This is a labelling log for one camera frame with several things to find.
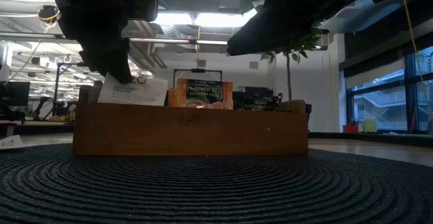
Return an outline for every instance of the window frame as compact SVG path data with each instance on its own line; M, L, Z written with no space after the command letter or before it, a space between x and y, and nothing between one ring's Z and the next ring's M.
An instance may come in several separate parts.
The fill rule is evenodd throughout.
M405 77L399 81L393 81L382 85L377 85L365 89L360 89L353 91L353 89L346 90L346 119L347 123L351 122L355 118L355 108L354 108L354 97L356 95L370 93L374 91L380 91L384 89L391 89L395 87L404 86L406 93L406 120L407 120L407 131L406 130L378 130L379 133L409 133L412 134L425 134L426 131L421 131L419 129L418 117L417 117L417 91L416 87L419 82L421 82L421 77L416 75L416 59L415 54L406 55L403 57L405 63ZM423 80L429 81L433 80L433 72L423 74Z

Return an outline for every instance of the black woven rug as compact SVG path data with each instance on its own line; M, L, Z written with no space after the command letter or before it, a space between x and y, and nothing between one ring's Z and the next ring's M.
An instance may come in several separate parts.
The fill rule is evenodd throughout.
M0 223L433 223L433 169L309 157L0 152Z

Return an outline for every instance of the wooden box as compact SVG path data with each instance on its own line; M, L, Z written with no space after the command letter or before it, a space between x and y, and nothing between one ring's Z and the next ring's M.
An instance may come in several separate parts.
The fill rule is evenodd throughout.
M306 114L103 104L88 98L82 88L75 155L308 154Z

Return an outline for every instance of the white card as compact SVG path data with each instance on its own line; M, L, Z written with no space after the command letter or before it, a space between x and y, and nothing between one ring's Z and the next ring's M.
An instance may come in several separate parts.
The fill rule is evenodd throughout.
M25 145L22 143L19 135L13 135L5 139L0 139L0 150L23 148Z
M140 76L131 83L123 85L111 74L107 73L98 102L163 106L167 88L168 81L164 79Z

